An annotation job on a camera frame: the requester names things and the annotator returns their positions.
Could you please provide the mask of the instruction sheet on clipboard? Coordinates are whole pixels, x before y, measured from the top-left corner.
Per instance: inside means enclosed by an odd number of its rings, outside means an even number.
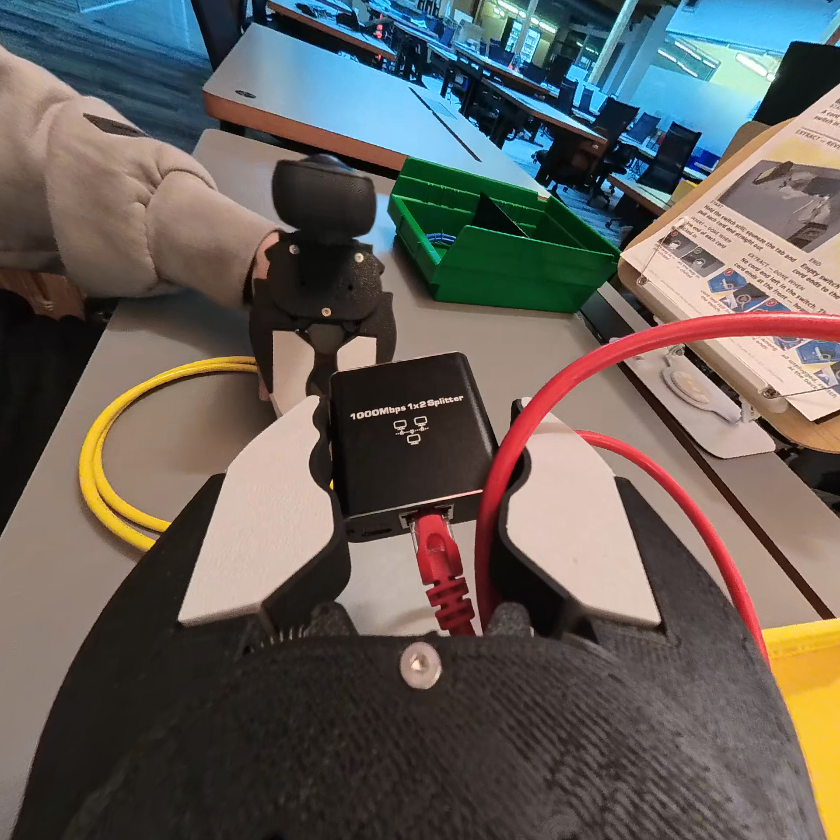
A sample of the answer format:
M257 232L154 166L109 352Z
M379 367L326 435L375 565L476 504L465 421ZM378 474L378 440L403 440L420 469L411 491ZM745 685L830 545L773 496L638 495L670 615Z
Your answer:
M737 165L745 162L752 153L758 151L763 144L789 124L790 121L781 122L772 127L758 121L743 124L735 132L720 162L708 178L682 196L680 200L673 200L669 208L660 215L658 221L637 235L629 245L636 246L648 239L658 240L664 237L667 231L676 225L678 217L685 214L693 203L707 200L712 188L719 186L724 177L731 174ZM657 292L648 290L648 283L643 284L640 280L641 272L633 268L624 256L619 260L617 274L622 287L635 295L651 312L658 324L675 322L681 317L676 304L667 303ZM759 381L751 373L738 367L730 353L715 349L709 342L690 343L688 347L711 368L719 379L755 408L758 414L765 418L772 428L789 443L828 454L838 454L838 416L822 423L813 423L791 404L783 402L780 397L771 398L762 395Z

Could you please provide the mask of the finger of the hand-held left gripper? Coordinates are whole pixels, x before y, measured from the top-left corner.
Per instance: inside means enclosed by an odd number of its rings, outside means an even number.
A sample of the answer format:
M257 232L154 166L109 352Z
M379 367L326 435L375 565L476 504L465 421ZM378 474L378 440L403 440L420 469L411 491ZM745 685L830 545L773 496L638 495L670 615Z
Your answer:
M336 371L353 371L377 364L377 338L354 336L336 351Z
M323 397L322 388L310 383L317 355L297 332L272 333L272 406L282 417L309 396Z

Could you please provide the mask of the grey wood-edged table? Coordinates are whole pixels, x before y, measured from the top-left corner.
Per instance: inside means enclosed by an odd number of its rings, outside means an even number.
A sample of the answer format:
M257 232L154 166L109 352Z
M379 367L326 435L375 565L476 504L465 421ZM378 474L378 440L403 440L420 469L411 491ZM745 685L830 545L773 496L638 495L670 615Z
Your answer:
M411 158L549 195L438 94L259 25L206 81L203 99L221 123L371 172L399 172Z

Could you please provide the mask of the wooden support post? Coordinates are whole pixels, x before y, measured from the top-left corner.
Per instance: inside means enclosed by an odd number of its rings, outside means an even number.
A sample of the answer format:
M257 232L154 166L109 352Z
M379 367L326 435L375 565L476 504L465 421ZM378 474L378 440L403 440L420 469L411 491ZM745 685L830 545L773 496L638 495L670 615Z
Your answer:
M85 320L85 296L64 276L18 269L1 269L1 288L24 298L36 314L59 320Z

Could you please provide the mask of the black office chair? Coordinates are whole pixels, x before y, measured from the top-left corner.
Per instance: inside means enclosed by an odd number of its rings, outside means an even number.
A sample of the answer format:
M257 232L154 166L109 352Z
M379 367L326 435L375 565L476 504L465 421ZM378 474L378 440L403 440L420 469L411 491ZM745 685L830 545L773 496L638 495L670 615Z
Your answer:
M248 1L191 1L213 71L237 45L250 24Z

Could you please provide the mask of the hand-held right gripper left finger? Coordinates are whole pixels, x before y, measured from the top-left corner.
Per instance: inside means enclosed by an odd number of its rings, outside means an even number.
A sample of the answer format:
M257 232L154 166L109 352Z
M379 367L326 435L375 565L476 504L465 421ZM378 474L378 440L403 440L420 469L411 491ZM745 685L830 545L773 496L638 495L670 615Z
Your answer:
M227 468L178 622L257 616L307 625L350 581L343 514L331 489L329 403L309 396Z

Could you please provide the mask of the black monitor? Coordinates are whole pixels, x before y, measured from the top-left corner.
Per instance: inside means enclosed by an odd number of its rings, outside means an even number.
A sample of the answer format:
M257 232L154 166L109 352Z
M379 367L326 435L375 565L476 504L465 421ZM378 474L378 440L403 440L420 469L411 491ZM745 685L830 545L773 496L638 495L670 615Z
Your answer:
M793 41L752 121L773 126L800 116L839 85L839 47Z

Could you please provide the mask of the black ethernet splitter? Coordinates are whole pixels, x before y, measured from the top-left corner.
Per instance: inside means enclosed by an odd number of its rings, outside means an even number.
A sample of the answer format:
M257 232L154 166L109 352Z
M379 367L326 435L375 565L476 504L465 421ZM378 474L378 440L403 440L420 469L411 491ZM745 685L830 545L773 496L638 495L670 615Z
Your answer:
M349 541L407 533L427 511L476 520L498 444L463 353L339 371L329 387L332 483Z

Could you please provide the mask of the black bin divider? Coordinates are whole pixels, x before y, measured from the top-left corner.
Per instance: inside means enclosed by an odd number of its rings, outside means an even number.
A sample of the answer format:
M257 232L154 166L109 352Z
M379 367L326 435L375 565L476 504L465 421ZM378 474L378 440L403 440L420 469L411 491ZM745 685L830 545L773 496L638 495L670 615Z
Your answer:
M480 228L497 235L509 235L529 239L529 235L518 226L494 200L480 192L478 203L469 226Z

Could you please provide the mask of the large yellow storage bin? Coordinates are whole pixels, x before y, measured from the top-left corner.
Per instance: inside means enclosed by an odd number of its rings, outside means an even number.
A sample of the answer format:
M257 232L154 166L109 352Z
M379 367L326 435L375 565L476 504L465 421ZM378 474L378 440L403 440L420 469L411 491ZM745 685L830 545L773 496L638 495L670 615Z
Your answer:
M839 838L839 620L768 628L763 638L791 714L826 837Z

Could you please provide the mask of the printed instruction sheet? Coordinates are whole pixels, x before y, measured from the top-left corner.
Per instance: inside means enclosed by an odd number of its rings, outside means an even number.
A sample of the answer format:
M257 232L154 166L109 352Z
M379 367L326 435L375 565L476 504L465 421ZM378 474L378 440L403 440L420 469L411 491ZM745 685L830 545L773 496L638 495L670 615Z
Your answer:
M624 282L667 322L714 315L838 316L838 87L744 148L656 232L623 253ZM774 334L698 343L732 386L838 416L838 338Z

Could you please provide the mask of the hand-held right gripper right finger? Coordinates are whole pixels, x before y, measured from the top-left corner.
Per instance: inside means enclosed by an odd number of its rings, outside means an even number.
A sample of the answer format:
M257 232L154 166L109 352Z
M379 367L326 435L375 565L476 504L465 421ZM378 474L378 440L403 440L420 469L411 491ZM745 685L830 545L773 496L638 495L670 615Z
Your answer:
M536 634L589 634L594 620L644 631L662 616L612 468L549 413L498 513L492 583Z

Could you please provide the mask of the white board stand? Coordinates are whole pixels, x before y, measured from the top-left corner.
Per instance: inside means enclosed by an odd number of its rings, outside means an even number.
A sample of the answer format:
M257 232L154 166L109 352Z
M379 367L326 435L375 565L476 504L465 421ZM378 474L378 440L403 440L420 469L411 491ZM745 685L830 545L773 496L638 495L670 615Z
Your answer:
M719 459L772 454L758 415L727 395L677 346L636 354L626 368L699 447Z

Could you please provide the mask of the green storage bin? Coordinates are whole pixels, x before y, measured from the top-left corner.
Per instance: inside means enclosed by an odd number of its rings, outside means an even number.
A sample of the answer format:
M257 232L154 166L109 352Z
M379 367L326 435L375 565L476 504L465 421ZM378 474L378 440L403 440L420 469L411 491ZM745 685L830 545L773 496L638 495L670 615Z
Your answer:
M481 192L530 238L469 226ZM620 259L552 195L412 157L387 210L396 241L436 301L574 313Z

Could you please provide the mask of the person's left hand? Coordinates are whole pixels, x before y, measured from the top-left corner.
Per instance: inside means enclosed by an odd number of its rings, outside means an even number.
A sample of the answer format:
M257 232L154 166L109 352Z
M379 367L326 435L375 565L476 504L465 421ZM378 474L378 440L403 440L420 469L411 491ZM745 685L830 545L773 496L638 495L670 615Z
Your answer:
M270 269L270 250L274 248L280 239L280 232L270 232L260 243L255 252L252 267L250 270L250 283L254 286L259 280L266 280Z

